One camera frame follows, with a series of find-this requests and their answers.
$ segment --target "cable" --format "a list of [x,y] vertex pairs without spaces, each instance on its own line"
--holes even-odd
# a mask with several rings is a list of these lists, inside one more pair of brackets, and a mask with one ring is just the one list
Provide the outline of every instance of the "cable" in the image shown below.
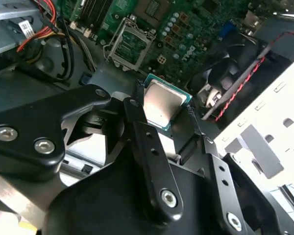
[[[50,22],[52,24],[55,24],[55,21],[56,21],[56,11],[55,11],[55,7],[54,7],[54,4],[52,3],[51,0],[42,0],[43,2],[46,3],[47,7],[51,10],[51,13],[52,13],[52,18],[50,20]],[[32,37],[26,39],[17,49],[17,52],[20,52],[23,50],[23,48],[25,47],[25,45],[27,43],[29,43],[31,40],[35,39],[35,38],[39,38],[41,36],[44,36],[44,35],[47,35],[47,34],[50,34],[52,32],[52,30],[48,27],[48,26],[45,26],[43,29],[41,29],[40,31],[38,31],[37,33],[35,33]]]
[[68,54],[64,48],[64,45],[65,45],[65,40],[63,39],[59,39],[60,41],[60,44],[61,44],[61,49],[62,49],[62,54],[63,54],[63,63],[64,63],[64,66],[62,66],[64,68],[64,71],[62,74],[58,74],[57,77],[58,78],[64,78],[67,73],[68,73],[68,68],[69,68],[69,58],[68,58]]
[[69,34],[69,30],[67,25],[65,24],[64,21],[64,13],[63,13],[63,3],[64,0],[61,0],[61,6],[60,6],[60,22],[62,23],[63,27],[64,27],[64,33],[65,33],[65,38],[67,40],[67,44],[69,47],[69,55],[70,55],[70,73],[69,76],[66,78],[63,78],[63,80],[69,80],[73,73],[74,73],[74,67],[75,67],[75,61],[74,61],[74,51],[73,51],[73,46],[70,40],[70,34]]
[[83,53],[83,59],[84,59],[84,62],[86,64],[87,68],[90,71],[96,71],[97,70],[97,67],[96,67],[96,65],[95,65],[95,63],[93,61],[92,55],[91,55],[91,53],[90,53],[87,45],[72,30],[69,29],[69,33],[70,33],[71,37],[74,38],[74,40],[76,41],[77,45],[81,49],[81,51]]
[[[271,41],[271,45],[273,45],[276,41],[278,41],[279,39],[281,39],[283,36],[285,35],[293,35],[294,36],[294,32],[284,32],[282,34],[280,34],[277,38],[275,38],[274,40]],[[227,108],[229,107],[229,105],[232,103],[232,101],[235,99],[236,95],[238,92],[241,91],[241,89],[243,88],[243,86],[250,80],[250,78],[255,74],[255,72],[259,69],[260,65],[264,62],[265,60],[265,56],[262,57],[258,63],[255,65],[255,67],[252,69],[252,71],[248,74],[247,78],[240,84],[240,86],[238,87],[238,89],[232,94],[231,98],[226,102],[224,108],[220,111],[219,115],[216,117],[215,122],[219,121],[219,119],[223,116],[225,110],[227,110]]]

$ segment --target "capacitor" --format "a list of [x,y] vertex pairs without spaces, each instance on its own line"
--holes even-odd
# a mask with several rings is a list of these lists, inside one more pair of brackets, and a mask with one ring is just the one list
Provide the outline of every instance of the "capacitor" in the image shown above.
[[180,58],[180,56],[178,54],[174,54],[173,55],[173,58],[176,59],[176,60],[178,60]]
[[180,50],[186,50],[186,46],[185,46],[184,44],[181,44],[181,45],[179,46],[179,48],[180,48]]
[[188,39],[193,39],[193,38],[194,38],[194,35],[193,35],[192,33],[188,33],[188,34],[187,34],[187,38],[188,38]]

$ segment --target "screw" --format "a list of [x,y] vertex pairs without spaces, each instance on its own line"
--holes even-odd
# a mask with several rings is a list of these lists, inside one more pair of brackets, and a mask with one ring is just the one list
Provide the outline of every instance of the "screw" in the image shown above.
[[138,107],[138,102],[134,99],[131,99],[129,102],[131,102],[132,105]]
[[96,89],[96,94],[101,96],[101,97],[105,97],[106,96],[106,92],[104,92],[101,89]]
[[130,15],[129,18],[131,21],[136,21],[136,16],[134,16],[134,15]]
[[35,150],[42,154],[50,154],[55,150],[53,142],[42,139],[35,142]]
[[13,141],[17,138],[18,132],[7,126],[0,127],[0,141]]
[[206,140],[210,143],[210,144],[213,144],[214,142],[208,137],[208,136],[205,136]]
[[230,223],[230,225],[238,232],[242,231],[242,224],[238,217],[232,213],[228,213],[226,215],[227,221]]
[[173,192],[169,190],[163,190],[161,192],[161,199],[166,203],[168,207],[176,207],[177,201],[176,201],[176,196],[173,194]]

